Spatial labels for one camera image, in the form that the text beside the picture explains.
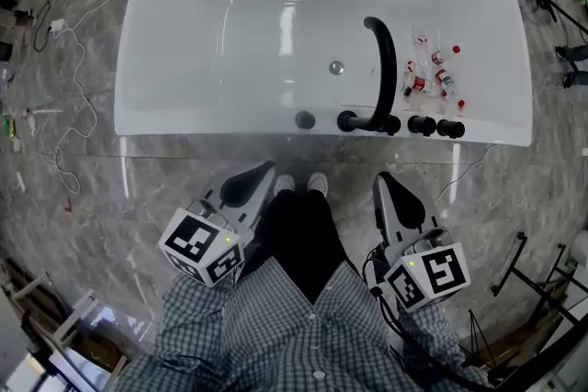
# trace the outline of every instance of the cable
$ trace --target cable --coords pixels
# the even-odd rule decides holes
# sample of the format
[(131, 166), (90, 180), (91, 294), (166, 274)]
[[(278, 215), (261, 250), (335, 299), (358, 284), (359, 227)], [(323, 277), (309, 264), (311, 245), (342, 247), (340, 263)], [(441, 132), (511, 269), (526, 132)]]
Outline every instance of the cable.
[(367, 254), (366, 260), (364, 261), (364, 264), (361, 267), (361, 278), (364, 280), (364, 283), (366, 284), (368, 283), (368, 279), (366, 278), (366, 267), (368, 266), (368, 263), (373, 260), (372, 257), (376, 253), (377, 249), (378, 248), (375, 248)]
[(41, 12), (43, 12), (43, 10), (45, 10), (45, 9), (47, 9), (47, 10), (42, 14), (43, 18), (39, 22), (37, 27), (35, 28), (35, 33), (33, 35), (33, 48), (35, 49), (36, 52), (42, 52), (45, 48), (47, 48), (47, 43), (49, 41), (49, 32), (51, 29), (47, 28), (47, 32), (45, 33), (45, 42), (43, 43), (43, 45), (40, 48), (37, 48), (37, 35), (39, 35), (40, 28), (43, 26), (43, 23), (45, 23), (45, 19), (47, 18), (47, 15), (51, 11), (51, 1), (50, 0), (45, 2), (43, 7), (40, 8), (40, 11), (35, 18), (39, 18), (41, 16)]
[(566, 91), (566, 89), (564, 87), (562, 87), (561, 85), (543, 85), (541, 88), (539, 88), (534, 94), (533, 94), (533, 98), (535, 98), (537, 95), (539, 95), (541, 92), (543, 92), (544, 90), (547, 90), (548, 88), (560, 88), (561, 90), (563, 90), (564, 92)]
[(406, 373), (406, 364), (404, 363), (404, 358), (402, 358), (402, 355), (400, 353), (398, 353), (396, 350), (394, 350), (392, 345), (388, 345), (388, 346), (389, 346), (390, 353), (392, 354), (392, 356), (394, 356), (394, 359), (396, 360), (396, 363), (398, 363), (398, 365), (401, 367), (402, 371), (404, 371)]
[(447, 366), (445, 366), (444, 364), (437, 361), (433, 356), (431, 356), (428, 353), (428, 351), (425, 348), (423, 348), (423, 346), (421, 346), (421, 344), (417, 340), (415, 340), (413, 338), (413, 336), (408, 331), (406, 331), (406, 329), (402, 326), (402, 324), (398, 321), (398, 319), (396, 319), (394, 317), (394, 313), (392, 312), (392, 309), (388, 305), (388, 302), (386, 302), (386, 299), (384, 299), (383, 296), (378, 296), (378, 301), (379, 301), (380, 310), (382, 311), (382, 315), (383, 315), (386, 323), (392, 329), (394, 329), (394, 327), (396, 327), (396, 329), (394, 329), (394, 330), (398, 332), (399, 336), (405, 342), (410, 344), (418, 353), (420, 353), (422, 356), (424, 356), (426, 361), (429, 364), (431, 364), (437, 371), (442, 373), (447, 379), (455, 382), (459, 386), (466, 388), (467, 390), (472, 390), (473, 392), (489, 392), (491, 390), (494, 390), (493, 388), (489, 388), (489, 387), (483, 386), (481, 384), (478, 384), (476, 382), (472, 382), (472, 381), (466, 379), (465, 377), (462, 377), (461, 375), (454, 373)]
[(468, 167), (468, 170), (466, 170), (459, 178), (457, 178), (456, 180), (452, 180), (451, 182), (449, 182), (447, 185), (445, 185), (443, 187), (443, 189), (441, 190), (441, 193), (439, 193), (439, 196), (435, 198), (435, 200), (433, 201), (434, 203), (436, 203), (439, 198), (446, 192), (446, 190), (452, 186), (453, 184), (457, 183), (459, 180), (461, 180), (464, 176), (466, 176), (468, 174), (468, 172), (474, 168), (476, 165), (480, 165), (484, 159), (486, 158), (486, 155), (488, 155), (488, 152), (491, 151), (492, 149), (494, 149), (495, 147), (498, 147), (500, 144), (493, 144), (492, 146), (490, 146), (488, 149), (486, 149), (486, 152), (484, 153), (484, 155), (481, 156), (481, 159), (479, 159), (477, 162), (473, 163), (472, 165), (470, 165)]
[[(32, 155), (38, 155), (39, 157), (42, 157), (42, 159), (45, 161), (45, 163), (47, 163), (51, 168), (54, 168), (55, 170), (57, 170), (57, 172), (59, 173), (59, 177), (62, 180), (62, 184), (63, 186), (65, 186), (65, 188), (67, 188), (69, 191), (71, 191), (72, 193), (74, 193), (75, 195), (78, 195), (82, 189), (81, 185), (80, 185), (80, 180), (78, 179), (77, 175), (74, 174), (73, 172), (66, 172), (65, 170), (63, 170), (63, 168), (61, 167), (62, 164), (62, 158), (63, 158), (63, 148), (62, 148), (62, 142), (63, 140), (68, 136), (68, 134), (70, 132), (75, 132), (78, 136), (81, 136), (83, 139), (89, 139), (90, 136), (92, 135), (92, 133), (94, 132), (94, 130), (96, 129), (96, 127), (98, 126), (98, 115), (96, 113), (96, 111), (94, 110), (94, 107), (92, 106), (92, 104), (90, 103), (90, 101), (86, 98), (85, 96), (85, 92), (84, 92), (84, 88), (81, 86), (81, 84), (77, 81), (77, 73), (80, 70), (80, 67), (82, 66), (82, 63), (84, 62), (84, 58), (85, 58), (85, 47), (84, 45), (78, 40), (77, 36), (75, 35), (75, 30), (80, 26), (80, 24), (91, 14), (97, 12), (98, 10), (100, 10), (102, 7), (106, 6), (107, 4), (109, 4), (112, 0), (107, 0), (105, 2), (103, 2), (102, 4), (100, 4), (100, 6), (94, 8), (93, 10), (90, 10), (89, 12), (86, 12), (85, 14), (82, 15), (82, 17), (78, 20), (78, 22), (75, 24), (75, 26), (73, 28), (69, 28), (67, 26), (67, 23), (65, 23), (64, 25), (67, 27), (64, 30), (60, 31), (59, 34), (55, 35), (53, 34), (53, 37), (55, 39), (59, 38), (63, 33), (72, 33), (73, 35), (73, 40), (75, 41), (75, 44), (77, 46), (79, 46), (80, 48), (82, 48), (82, 57), (80, 58), (80, 61), (77, 63), (77, 66), (75, 67), (75, 70), (73, 71), (73, 83), (79, 88), (80, 90), (80, 95), (81, 97), (84, 99), (85, 103), (87, 104), (88, 108), (90, 108), (90, 111), (92, 112), (92, 115), (94, 115), (94, 125), (92, 126), (92, 128), (90, 129), (90, 131), (86, 134), (84, 134), (81, 130), (79, 130), (78, 128), (75, 127), (70, 127), (68, 128), (65, 133), (62, 135), (62, 137), (59, 139), (59, 142), (57, 143), (57, 146), (55, 147), (55, 149), (53, 150), (53, 160), (50, 161), (46, 156), (37, 153), (37, 152), (32, 152)], [(71, 186), (69, 186), (67, 184), (67, 182), (65, 181), (65, 179), (63, 178), (64, 175), (69, 175), (71, 176), (74, 180), (75, 180), (75, 186), (74, 188), (72, 188)]]
[[(560, 4), (560, 1), (559, 0), (555, 0), (555, 3), (557, 5), (559, 5)], [(561, 27), (563, 28), (563, 34), (566, 37), (566, 46), (570, 46), (570, 37), (568, 36), (568, 29), (566, 28), (566, 26), (563, 23), (563, 20), (561, 19), (561, 13), (560, 13), (560, 11), (557, 8), (555, 10), (558, 13), (558, 17), (560, 18)]]
[(530, 16), (530, 14), (526, 10), (526, 6), (524, 6), (525, 0), (517, 0), (517, 1), (518, 1), (518, 8), (521, 11), (521, 17), (523, 17), (524, 20), (527, 20), (529, 23), (532, 23), (533, 25), (535, 25), (537, 27), (545, 27), (546, 25), (549, 25), (549, 22), (539, 23)]

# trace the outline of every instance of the power cord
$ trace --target power cord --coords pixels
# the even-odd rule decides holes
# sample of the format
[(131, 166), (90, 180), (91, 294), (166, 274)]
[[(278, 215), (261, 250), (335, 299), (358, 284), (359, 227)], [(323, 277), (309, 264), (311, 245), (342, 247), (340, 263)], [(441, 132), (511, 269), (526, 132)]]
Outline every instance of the power cord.
[(41, 15), (43, 15), (43, 18), (41, 19), (41, 21), (39, 22), (39, 24), (35, 28), (35, 34), (33, 36), (33, 48), (35, 49), (36, 52), (42, 52), (45, 48), (47, 48), (47, 43), (49, 41), (49, 32), (51, 31), (51, 28), (47, 28), (47, 31), (45, 32), (45, 41), (43, 42), (43, 45), (40, 48), (37, 47), (37, 36), (39, 35), (40, 28), (43, 26), (43, 23), (45, 23), (45, 20), (47, 19), (47, 15), (49, 14), (50, 11), (51, 11), (51, 1), (48, 0), (47, 2), (45, 2), (43, 7), (40, 8), (39, 13), (35, 16), (35, 18), (39, 18)]
[[(97, 12), (102, 7), (104, 7), (107, 4), (109, 4), (111, 1), (112, 0), (107, 0), (106, 2), (103, 2), (98, 7), (94, 8), (93, 10), (90, 10), (89, 12), (86, 12), (85, 14), (83, 14), (82, 17), (78, 20), (78, 22), (75, 24), (75, 26), (73, 28), (69, 28), (67, 26), (67, 23), (65, 23), (64, 25), (66, 26), (66, 28), (64, 30), (60, 31), (57, 35), (55, 33), (53, 33), (53, 37), (55, 39), (59, 38), (64, 33), (72, 33), (73, 40), (75, 41), (75, 44), (82, 49), (82, 57), (80, 58), (80, 61), (77, 63), (77, 66), (75, 67), (75, 70), (73, 71), (73, 83), (80, 90), (81, 97), (84, 99), (84, 101), (87, 104), (88, 108), (90, 108), (90, 111), (92, 112), (92, 115), (94, 116), (94, 125), (92, 126), (92, 128), (90, 129), (90, 131), (87, 132), (87, 133), (83, 133), (80, 129), (78, 129), (76, 127), (70, 127), (70, 128), (68, 128), (65, 131), (65, 133), (62, 135), (62, 137), (59, 139), (59, 141), (57, 143), (57, 146), (53, 150), (53, 160), (52, 161), (50, 161), (47, 157), (45, 157), (44, 155), (42, 155), (40, 153), (32, 152), (32, 154), (33, 155), (38, 155), (39, 157), (42, 157), (42, 159), (45, 161), (45, 163), (47, 163), (51, 168), (54, 168), (55, 170), (57, 170), (57, 172), (59, 173), (59, 177), (62, 180), (63, 186), (65, 186), (65, 188), (67, 188), (69, 191), (71, 191), (75, 195), (78, 195), (80, 193), (82, 187), (80, 185), (80, 180), (78, 179), (78, 177), (77, 177), (76, 174), (74, 174), (73, 172), (66, 172), (61, 167), (62, 158), (63, 158), (62, 142), (69, 135), (69, 133), (72, 132), (72, 131), (75, 132), (78, 136), (81, 136), (83, 139), (89, 139), (90, 136), (92, 135), (92, 133), (94, 132), (94, 130), (96, 129), (96, 127), (98, 126), (98, 115), (97, 115), (96, 111), (94, 110), (94, 107), (92, 106), (92, 104), (90, 103), (90, 101), (85, 96), (84, 88), (77, 81), (77, 73), (80, 70), (80, 67), (82, 66), (82, 63), (84, 62), (84, 58), (85, 58), (85, 47), (84, 47), (84, 45), (82, 43), (80, 43), (80, 41), (78, 40), (77, 36), (75, 35), (75, 30), (81, 25), (81, 23), (89, 15)], [(73, 180), (75, 181), (74, 188), (72, 188), (71, 186), (69, 186), (67, 184), (67, 182), (63, 178), (65, 175), (71, 176), (73, 178)]]
[(433, 201), (434, 203), (436, 203), (441, 196), (447, 191), (447, 189), (452, 186), (453, 184), (457, 183), (459, 180), (461, 180), (464, 176), (466, 176), (468, 174), (468, 172), (474, 168), (477, 165), (480, 165), (482, 162), (484, 162), (484, 159), (486, 158), (486, 155), (488, 155), (488, 152), (490, 152), (492, 149), (494, 149), (495, 147), (498, 147), (500, 144), (493, 144), (492, 146), (490, 146), (488, 149), (486, 149), (486, 152), (484, 153), (484, 155), (481, 156), (481, 159), (479, 159), (477, 162), (473, 163), (472, 165), (470, 165), (468, 167), (468, 170), (466, 170), (459, 178), (456, 178), (455, 180), (452, 180), (451, 182), (449, 182), (447, 185), (445, 185), (443, 187), (443, 189), (441, 190), (441, 192), (439, 193), (439, 196), (435, 198), (435, 200)]
[[(372, 250), (367, 255), (366, 260), (364, 261), (363, 268), (362, 268), (362, 277), (364, 279), (364, 282), (366, 282), (365, 268), (366, 268), (368, 262), (373, 260), (374, 253), (377, 250), (378, 250), (378, 247), (375, 248), (374, 250)], [(429, 352), (425, 348), (423, 348), (423, 346), (421, 346), (421, 344), (417, 340), (415, 340), (413, 338), (413, 336), (408, 331), (406, 331), (406, 329), (402, 326), (400, 321), (398, 319), (396, 319), (396, 317), (394, 317), (394, 312), (390, 308), (390, 305), (388, 304), (388, 302), (386, 302), (386, 299), (383, 296), (383, 292), (382, 292), (381, 288), (379, 288), (378, 286), (374, 286), (370, 289), (370, 293), (379, 302), (379, 309), (380, 309), (380, 312), (381, 312), (382, 317), (384, 318), (384, 321), (386, 322), (386, 324), (392, 329), (392, 331), (394, 331), (399, 337), (401, 337), (407, 344), (411, 345), (418, 353), (420, 353), (423, 356), (423, 358), (425, 359), (426, 364), (431, 364), (436, 369), (436, 371), (440, 372), (447, 379), (453, 381), (454, 383), (458, 384), (459, 386), (466, 388), (467, 390), (472, 390), (473, 392), (489, 392), (489, 391), (494, 390), (493, 388), (489, 388), (486, 386), (482, 386), (478, 383), (472, 382), (472, 381), (466, 379), (465, 377), (462, 377), (461, 375), (454, 373), (451, 369), (449, 369), (444, 364), (439, 363), (439, 361), (437, 361), (433, 356), (431, 356), (429, 354)], [(408, 371), (408, 369), (406, 368), (406, 364), (402, 360), (401, 355), (391, 345), (389, 345), (389, 347), (390, 347), (390, 353), (392, 354), (394, 359), (398, 362), (398, 364), (400, 365), (402, 370), (404, 370), (406, 372), (406, 374), (411, 375), (410, 372)]]
[[(559, 0), (555, 0), (555, 3), (557, 5), (559, 5), (560, 4), (560, 1)], [(563, 20), (561, 19), (561, 13), (560, 13), (560, 11), (557, 8), (555, 9), (555, 11), (558, 13), (558, 17), (560, 18), (560, 24), (561, 24), (561, 27), (563, 28), (563, 34), (566, 37), (566, 46), (569, 47), (570, 46), (570, 37), (568, 35), (568, 29), (566, 28), (565, 24), (563, 23)], [(582, 39), (584, 39), (582, 30), (578, 28), (578, 31), (580, 31), (580, 35), (582, 36)]]
[(411, 345), (418, 353), (420, 353), (423, 358), (426, 360), (427, 364), (432, 365), (436, 371), (443, 374), (447, 379), (451, 380), (452, 382), (458, 384), (466, 388), (467, 390), (472, 390), (473, 392), (489, 392), (494, 390), (493, 388), (482, 386), (476, 382), (472, 382), (465, 377), (462, 377), (459, 374), (456, 374), (451, 369), (449, 369), (444, 364), (437, 361), (433, 356), (429, 354), (429, 352), (421, 346), (421, 344), (413, 338), (413, 336), (406, 331), (406, 329), (402, 326), (402, 324), (394, 317), (394, 313), (392, 309), (386, 302), (386, 299), (382, 295), (377, 297), (379, 302), (379, 307), (382, 312), (382, 316), (384, 321), (388, 324), (388, 326), (393, 329), (406, 343)]

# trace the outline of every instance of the gray marble floor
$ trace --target gray marble floor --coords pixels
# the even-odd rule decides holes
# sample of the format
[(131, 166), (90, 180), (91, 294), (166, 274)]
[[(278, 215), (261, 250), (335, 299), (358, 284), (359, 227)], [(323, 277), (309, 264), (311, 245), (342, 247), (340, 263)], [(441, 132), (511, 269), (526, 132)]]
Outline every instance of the gray marble floor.
[[(21, 0), (22, 8), (39, 10), (46, 0)], [(51, 0), (50, 19), (70, 25), (105, 0)], [(36, 53), (31, 32), (10, 31), (15, 42), (12, 65), (16, 79), (4, 93), (5, 111), (27, 107), (57, 108), (62, 113), (37, 115), (31, 137), (17, 121), (22, 149), (0, 142), (2, 217), (6, 254), (30, 272), (47, 271), (74, 302), (91, 288), (113, 312), (101, 317), (118, 321), (131, 342), (148, 344), (160, 311), (160, 297), (174, 270), (156, 242), (179, 206), (197, 196), (206, 180), (235, 161), (275, 160), (300, 180), (312, 171), (327, 173), (341, 238), (354, 263), (361, 263), (379, 242), (373, 220), (371, 183), (376, 173), (416, 171), (433, 196), (477, 162), (489, 146), (404, 139), (301, 138), (297, 136), (143, 136), (120, 138), (114, 132), (116, 59), (127, 0), (113, 0), (77, 29), (87, 54), (79, 80), (96, 108), (98, 125), (89, 140), (71, 133), (62, 143), (63, 167), (79, 176), (81, 192), (69, 193), (59, 175), (33, 152), (52, 158), (70, 126), (90, 130), (93, 117), (73, 83), (80, 55), (71, 35), (50, 39)], [(558, 0), (585, 18), (575, 0)], [(584, 227), (588, 203), (588, 91), (543, 88), (561, 83), (566, 65), (556, 45), (580, 44), (576, 28), (550, 23), (533, 2), (520, 0), (533, 73), (533, 142), (528, 148), (499, 146), (485, 161), (438, 201), (444, 224), (464, 245), (472, 286), (445, 303), (462, 336), (469, 334), (472, 308), (491, 338), (526, 319), (537, 298), (512, 279), (492, 297), (519, 230), (530, 239), (519, 266), (541, 278), (553, 263), (557, 245), (569, 243)], [(27, 185), (13, 189), (16, 172)], [(65, 211), (68, 198), (72, 212)]]

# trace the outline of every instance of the white sneaker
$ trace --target white sneaker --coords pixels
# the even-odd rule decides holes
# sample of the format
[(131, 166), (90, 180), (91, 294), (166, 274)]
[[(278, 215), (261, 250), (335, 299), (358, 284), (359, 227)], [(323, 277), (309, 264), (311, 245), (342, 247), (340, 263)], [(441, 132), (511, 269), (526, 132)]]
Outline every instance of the white sneaker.
[(312, 174), (308, 182), (308, 190), (320, 191), (324, 197), (327, 197), (329, 192), (329, 184), (327, 183), (327, 175), (317, 172)]
[(294, 183), (294, 178), (292, 178), (291, 175), (283, 174), (276, 178), (276, 183), (274, 184), (274, 196), (277, 195), (280, 191), (294, 191), (295, 189), (296, 184)]

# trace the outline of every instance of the fiducial marker cube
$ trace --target fiducial marker cube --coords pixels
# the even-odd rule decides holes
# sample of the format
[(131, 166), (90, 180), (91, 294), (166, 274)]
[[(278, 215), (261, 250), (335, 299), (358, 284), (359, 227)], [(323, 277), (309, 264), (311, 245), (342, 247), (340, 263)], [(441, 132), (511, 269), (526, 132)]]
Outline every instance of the fiducial marker cube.
[(241, 237), (181, 207), (167, 225), (159, 248), (175, 268), (210, 287), (244, 260)]
[(440, 302), (470, 284), (461, 243), (402, 256), (384, 278), (407, 312)]

